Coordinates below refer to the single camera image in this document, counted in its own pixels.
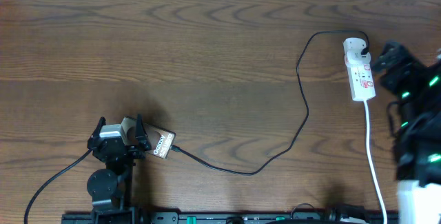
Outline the bronze Galaxy phone box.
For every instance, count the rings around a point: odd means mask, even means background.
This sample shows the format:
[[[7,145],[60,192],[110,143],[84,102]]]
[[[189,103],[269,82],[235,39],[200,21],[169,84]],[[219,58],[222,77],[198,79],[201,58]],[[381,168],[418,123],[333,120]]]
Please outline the bronze Galaxy phone box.
[[[140,142],[135,137],[136,131],[136,119],[125,116],[121,122],[123,130],[126,133],[128,146],[137,146]],[[151,150],[145,151],[146,154],[151,154],[153,156],[159,157],[161,159],[166,159],[171,146],[173,145],[176,134],[172,131],[165,130],[163,128],[156,127],[154,125],[149,125],[147,123],[143,124],[145,133],[147,135],[148,141],[152,147]]]

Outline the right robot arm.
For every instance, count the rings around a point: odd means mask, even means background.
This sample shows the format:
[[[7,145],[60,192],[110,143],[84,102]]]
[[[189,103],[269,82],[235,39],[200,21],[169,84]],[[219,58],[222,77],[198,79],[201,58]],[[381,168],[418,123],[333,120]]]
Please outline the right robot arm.
[[[440,222],[440,62],[425,65],[396,41],[371,64],[396,97],[394,138],[399,223]]]

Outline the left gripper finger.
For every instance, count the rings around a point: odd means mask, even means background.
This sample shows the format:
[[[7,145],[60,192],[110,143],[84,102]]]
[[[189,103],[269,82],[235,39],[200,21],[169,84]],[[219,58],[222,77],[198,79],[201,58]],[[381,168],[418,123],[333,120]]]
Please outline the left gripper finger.
[[[102,127],[103,127],[104,125],[106,125],[106,119],[105,119],[104,116],[102,116],[102,117],[99,119],[99,122],[98,122],[97,126],[95,127],[95,129],[94,129],[94,131],[93,131],[93,133],[91,134],[90,137],[91,137],[91,138],[97,138],[97,137],[99,137],[99,134],[100,134],[100,132],[101,132],[101,129],[102,129]]]
[[[141,114],[137,114],[136,127],[135,127],[135,138],[139,142],[139,145],[145,150],[151,150],[151,144],[148,139],[147,133],[143,125],[143,117]]]

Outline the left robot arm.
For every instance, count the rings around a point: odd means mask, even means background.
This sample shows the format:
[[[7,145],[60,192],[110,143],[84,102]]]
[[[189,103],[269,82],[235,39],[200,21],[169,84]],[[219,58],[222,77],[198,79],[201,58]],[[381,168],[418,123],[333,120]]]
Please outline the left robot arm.
[[[108,125],[101,117],[88,139],[92,155],[105,164],[92,173],[87,190],[92,197],[93,224],[142,224],[143,210],[131,204],[135,160],[144,159],[152,148],[143,117],[125,117],[120,124]]]

